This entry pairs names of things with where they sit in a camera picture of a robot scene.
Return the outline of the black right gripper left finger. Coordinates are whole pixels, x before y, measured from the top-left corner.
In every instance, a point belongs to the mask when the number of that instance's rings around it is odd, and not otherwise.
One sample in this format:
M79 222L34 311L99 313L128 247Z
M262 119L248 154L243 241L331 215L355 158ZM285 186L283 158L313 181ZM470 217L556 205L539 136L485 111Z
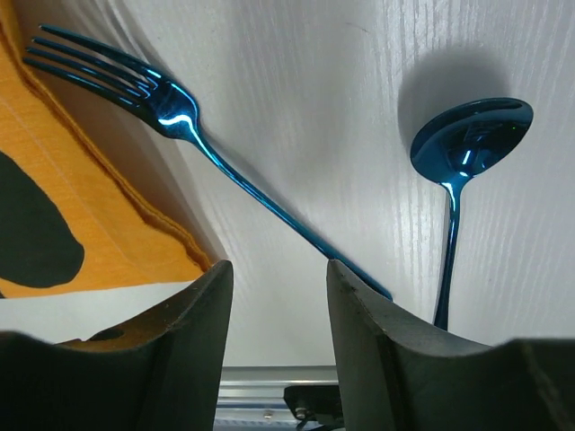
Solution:
M3 332L2 429L211 429L233 288L222 260L101 339L51 345Z

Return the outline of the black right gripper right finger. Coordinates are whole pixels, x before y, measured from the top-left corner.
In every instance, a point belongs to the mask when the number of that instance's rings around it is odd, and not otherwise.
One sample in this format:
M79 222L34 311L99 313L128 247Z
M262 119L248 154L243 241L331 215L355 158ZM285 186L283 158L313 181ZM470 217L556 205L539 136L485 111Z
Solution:
M377 294L339 261L327 297L348 430L571 430L574 343L458 337Z

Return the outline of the orange cartoon print cloth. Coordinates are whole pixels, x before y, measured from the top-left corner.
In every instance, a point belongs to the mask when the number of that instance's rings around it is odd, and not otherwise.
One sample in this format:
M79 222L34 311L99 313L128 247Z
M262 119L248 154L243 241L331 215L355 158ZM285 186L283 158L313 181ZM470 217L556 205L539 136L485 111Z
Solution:
M1 295L189 282L210 268L194 237L119 173L22 62L1 4Z

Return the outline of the blue metal fork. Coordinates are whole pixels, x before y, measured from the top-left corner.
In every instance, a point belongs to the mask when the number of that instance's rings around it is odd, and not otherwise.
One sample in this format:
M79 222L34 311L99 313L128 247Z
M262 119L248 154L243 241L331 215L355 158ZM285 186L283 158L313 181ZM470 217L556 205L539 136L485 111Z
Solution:
M366 271L345 257L272 198L238 172L203 136L199 105L193 95L169 73L129 53L53 25L41 24L46 33L74 47L41 37L31 39L23 62L95 93L139 118L160 135L194 145L229 180L289 225L327 259L345 264L364 283L388 300L391 293Z

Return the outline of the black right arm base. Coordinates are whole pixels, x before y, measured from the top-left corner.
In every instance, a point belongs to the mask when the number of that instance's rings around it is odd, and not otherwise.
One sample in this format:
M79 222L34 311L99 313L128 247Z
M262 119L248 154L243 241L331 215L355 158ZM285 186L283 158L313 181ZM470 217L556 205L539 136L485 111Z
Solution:
M297 420L296 430L344 430L338 384L290 385L283 400Z

